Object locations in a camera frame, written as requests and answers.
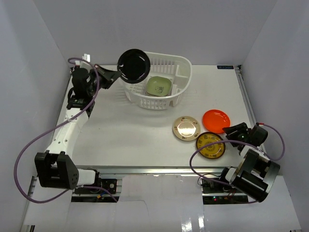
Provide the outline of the black round plate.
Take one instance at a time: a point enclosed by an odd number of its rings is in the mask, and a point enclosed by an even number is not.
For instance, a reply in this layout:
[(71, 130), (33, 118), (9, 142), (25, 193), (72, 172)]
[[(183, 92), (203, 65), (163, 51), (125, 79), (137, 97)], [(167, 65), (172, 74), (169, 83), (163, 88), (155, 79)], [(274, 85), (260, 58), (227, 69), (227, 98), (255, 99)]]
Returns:
[(147, 54), (139, 49), (125, 51), (117, 62), (117, 71), (120, 78), (129, 84), (142, 82), (150, 72), (150, 59)]

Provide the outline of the orange round plate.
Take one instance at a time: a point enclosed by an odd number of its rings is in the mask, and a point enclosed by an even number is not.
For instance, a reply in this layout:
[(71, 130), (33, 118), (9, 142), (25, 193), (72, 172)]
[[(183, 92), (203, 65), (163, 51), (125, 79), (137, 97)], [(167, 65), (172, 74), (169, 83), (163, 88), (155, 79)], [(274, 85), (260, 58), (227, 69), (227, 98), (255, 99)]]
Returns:
[(205, 112), (202, 117), (202, 123), (206, 130), (217, 134), (224, 133), (223, 128), (230, 127), (231, 125), (228, 115), (217, 109)]

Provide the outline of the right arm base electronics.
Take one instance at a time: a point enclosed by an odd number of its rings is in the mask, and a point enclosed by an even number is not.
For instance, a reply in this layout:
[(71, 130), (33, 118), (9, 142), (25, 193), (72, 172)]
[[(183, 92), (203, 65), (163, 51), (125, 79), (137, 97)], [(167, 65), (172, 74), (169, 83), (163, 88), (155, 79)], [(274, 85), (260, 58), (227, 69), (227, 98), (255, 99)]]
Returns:
[(241, 204), (248, 203), (248, 196), (236, 188), (199, 179), (197, 184), (201, 187), (204, 205), (215, 204)]

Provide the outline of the green square panda plate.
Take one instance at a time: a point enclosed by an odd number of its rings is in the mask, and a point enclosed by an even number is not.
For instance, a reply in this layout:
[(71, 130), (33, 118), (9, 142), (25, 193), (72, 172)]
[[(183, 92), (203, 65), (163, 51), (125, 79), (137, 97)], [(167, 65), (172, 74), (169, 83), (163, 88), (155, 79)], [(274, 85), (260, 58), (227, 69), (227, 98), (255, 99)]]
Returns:
[(169, 94), (172, 82), (161, 76), (151, 77), (146, 84), (146, 93), (150, 96), (165, 97)]

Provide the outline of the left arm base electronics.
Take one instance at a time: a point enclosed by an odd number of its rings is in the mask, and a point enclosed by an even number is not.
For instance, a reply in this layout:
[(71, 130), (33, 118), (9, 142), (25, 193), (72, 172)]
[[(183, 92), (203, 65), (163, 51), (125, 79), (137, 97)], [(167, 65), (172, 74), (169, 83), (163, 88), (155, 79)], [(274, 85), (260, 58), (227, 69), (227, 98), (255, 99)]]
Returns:
[(76, 203), (116, 203), (117, 179), (98, 178), (92, 185), (84, 185), (73, 191), (71, 201)]

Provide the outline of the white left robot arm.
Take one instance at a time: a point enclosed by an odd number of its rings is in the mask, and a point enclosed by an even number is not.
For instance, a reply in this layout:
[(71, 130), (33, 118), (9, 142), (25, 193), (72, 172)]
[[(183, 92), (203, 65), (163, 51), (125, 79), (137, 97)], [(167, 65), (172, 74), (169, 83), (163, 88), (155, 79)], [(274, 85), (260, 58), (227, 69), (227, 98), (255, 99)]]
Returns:
[(94, 108), (94, 95), (98, 89), (109, 89), (121, 76), (118, 71), (98, 65), (88, 70), (78, 68), (72, 72), (72, 88), (68, 91), (64, 125), (45, 152), (35, 156), (40, 185), (45, 188), (75, 189), (83, 186), (92, 193), (101, 190), (102, 181), (91, 169), (78, 169), (72, 161), (77, 138)]

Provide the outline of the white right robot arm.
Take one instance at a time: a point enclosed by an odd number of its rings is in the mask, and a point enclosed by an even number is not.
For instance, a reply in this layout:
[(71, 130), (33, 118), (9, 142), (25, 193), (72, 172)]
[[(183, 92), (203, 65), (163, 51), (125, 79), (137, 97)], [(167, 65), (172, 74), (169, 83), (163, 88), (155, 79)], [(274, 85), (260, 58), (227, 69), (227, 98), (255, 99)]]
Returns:
[(242, 160), (236, 168), (225, 168), (223, 177), (218, 180), (222, 192), (236, 188), (259, 203), (268, 196), (281, 167), (260, 148), (268, 137), (263, 126), (256, 123), (253, 128), (248, 128), (243, 122), (223, 128), (226, 139), (237, 148)]

